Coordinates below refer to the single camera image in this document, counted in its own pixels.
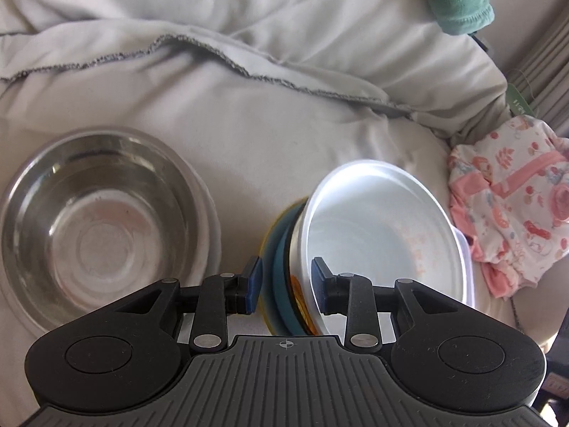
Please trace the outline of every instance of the white blanket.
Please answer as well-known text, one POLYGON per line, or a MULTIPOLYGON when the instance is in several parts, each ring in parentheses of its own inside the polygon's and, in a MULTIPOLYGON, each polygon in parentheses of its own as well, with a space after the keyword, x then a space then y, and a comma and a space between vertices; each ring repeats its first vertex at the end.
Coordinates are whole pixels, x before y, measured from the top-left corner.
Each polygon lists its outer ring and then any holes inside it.
POLYGON ((426 0, 0 0, 0 33, 115 18, 190 24, 365 79, 453 142, 509 117, 503 75, 470 37, 444 34, 426 0))

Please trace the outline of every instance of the pink garment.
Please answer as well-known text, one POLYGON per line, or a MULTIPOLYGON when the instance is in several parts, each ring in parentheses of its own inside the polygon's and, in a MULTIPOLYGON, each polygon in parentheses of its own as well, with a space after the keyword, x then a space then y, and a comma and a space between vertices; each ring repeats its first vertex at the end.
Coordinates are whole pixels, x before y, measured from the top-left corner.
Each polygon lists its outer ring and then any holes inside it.
POLYGON ((568 252, 568 157, 569 139, 529 116, 452 150, 451 215, 494 296, 535 287, 568 252))

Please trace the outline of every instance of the bowl rim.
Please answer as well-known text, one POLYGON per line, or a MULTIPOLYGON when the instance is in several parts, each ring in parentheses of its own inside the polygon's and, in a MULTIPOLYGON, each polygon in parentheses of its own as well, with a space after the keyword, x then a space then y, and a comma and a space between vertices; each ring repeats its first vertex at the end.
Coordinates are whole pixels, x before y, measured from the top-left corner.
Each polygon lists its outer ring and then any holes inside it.
POLYGON ((345 163, 334 170, 332 170, 323 180, 318 183, 317 188, 311 194, 306 206, 304 207, 303 213, 301 217, 298 219, 297 224, 294 227, 293 233, 293 242, 291 243, 290 248, 290 265, 291 265, 291 274, 294 271, 295 276, 301 283, 301 288, 304 296, 304 303, 308 308, 309 315, 312 318, 312 323, 317 328, 318 332, 323 335, 327 335, 328 328, 326 327, 326 323, 324 322, 322 315, 318 309, 318 305, 314 298, 314 291, 312 289, 312 281, 311 281, 311 274, 310 271, 307 270, 307 259, 308 259, 308 230, 309 226, 312 222, 312 218, 316 212, 318 205, 320 204, 320 195, 324 188, 328 185, 328 183, 333 180, 338 174, 349 170, 352 167, 360 166, 360 165, 373 165, 378 168, 385 168, 389 171, 392 171, 398 174, 400 177, 405 178, 415 185, 425 194, 426 199, 429 202, 434 203, 438 212, 441 215, 441 219, 445 221, 445 227, 448 228, 449 233, 452 235, 452 239, 454 239, 453 247, 455 247, 456 252, 456 260, 462 269, 462 293, 460 297, 461 302, 465 302, 467 298, 467 277, 465 272, 465 263, 462 255, 462 251, 460 249, 459 240, 456 236, 456 232, 454 232, 454 228, 452 223, 450 222, 445 210, 439 204, 439 201, 432 195, 432 193, 422 184, 417 178, 413 175, 409 174, 403 169, 400 169, 396 165, 392 165, 388 162, 383 162, 380 160, 373 160, 373 159, 358 159, 353 160, 351 162, 345 163))
POLYGON ((190 277, 196 275, 199 271, 201 271, 201 278, 203 278, 206 272, 210 238, 206 195, 200 185, 200 181, 196 178, 197 172, 188 162, 186 162, 177 152, 160 139, 136 128, 126 126, 93 126, 63 133, 41 145, 24 161, 24 163, 18 167, 6 185, 2 197, 0 198, 0 291, 18 321, 20 321, 21 324, 36 337, 41 337, 46 332, 49 332, 50 329, 46 329, 40 325, 34 318, 32 318, 24 305, 21 304, 12 289, 12 285, 10 284, 10 280, 8 279, 8 275, 4 267, 4 252, 2 249, 1 237, 6 223, 7 210, 14 195, 14 191, 18 188, 22 178, 24 178, 27 172, 37 165, 42 158, 62 144, 93 135, 113 135, 127 139, 135 139, 140 144, 157 149, 176 167, 192 195, 193 207, 196 214, 196 250, 194 252, 192 267, 187 275, 187 279, 189 280, 190 277))

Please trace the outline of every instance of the round black disc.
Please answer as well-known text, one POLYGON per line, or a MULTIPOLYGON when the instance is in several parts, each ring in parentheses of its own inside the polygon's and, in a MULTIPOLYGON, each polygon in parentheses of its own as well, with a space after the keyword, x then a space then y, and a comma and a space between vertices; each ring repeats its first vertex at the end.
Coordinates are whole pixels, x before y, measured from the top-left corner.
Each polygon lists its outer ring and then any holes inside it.
POLYGON ((527 402, 539 388, 544 357, 524 334, 471 309, 419 318, 391 358, 395 375, 417 397, 453 411, 491 413, 527 402))
POLYGON ((145 315, 93 313, 32 345, 26 376, 40 403, 76 412, 113 412, 166 388, 181 364, 171 336, 145 315))

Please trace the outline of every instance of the white bowl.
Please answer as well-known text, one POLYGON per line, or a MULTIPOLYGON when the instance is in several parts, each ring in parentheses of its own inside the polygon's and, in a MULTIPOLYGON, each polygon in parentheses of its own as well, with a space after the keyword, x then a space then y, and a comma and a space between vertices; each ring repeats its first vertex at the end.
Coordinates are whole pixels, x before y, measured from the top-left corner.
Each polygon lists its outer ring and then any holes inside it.
MULTIPOLYGON (((411 278, 460 302, 467 299, 464 259, 445 211, 394 165, 357 160, 335 169, 310 197, 295 231, 291 274, 321 334, 343 338, 346 318, 320 314, 311 285, 314 257, 322 257, 334 274, 360 274, 375 286, 411 278)), ((379 323, 383 342, 394 342, 389 314, 380 313, 379 323)))

